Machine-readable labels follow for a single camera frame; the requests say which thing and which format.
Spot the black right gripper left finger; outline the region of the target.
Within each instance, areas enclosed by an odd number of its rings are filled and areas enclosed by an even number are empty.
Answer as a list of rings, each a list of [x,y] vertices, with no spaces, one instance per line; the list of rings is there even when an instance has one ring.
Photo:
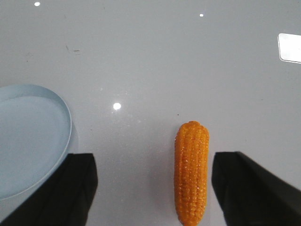
[[[98,186],[93,154],[68,154],[2,226],[84,226]]]

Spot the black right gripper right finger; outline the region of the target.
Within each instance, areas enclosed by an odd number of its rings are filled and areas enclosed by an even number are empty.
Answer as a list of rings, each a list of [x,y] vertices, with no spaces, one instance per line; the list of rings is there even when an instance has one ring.
[[[216,152],[212,186],[229,226],[299,226],[301,192],[242,152]]]

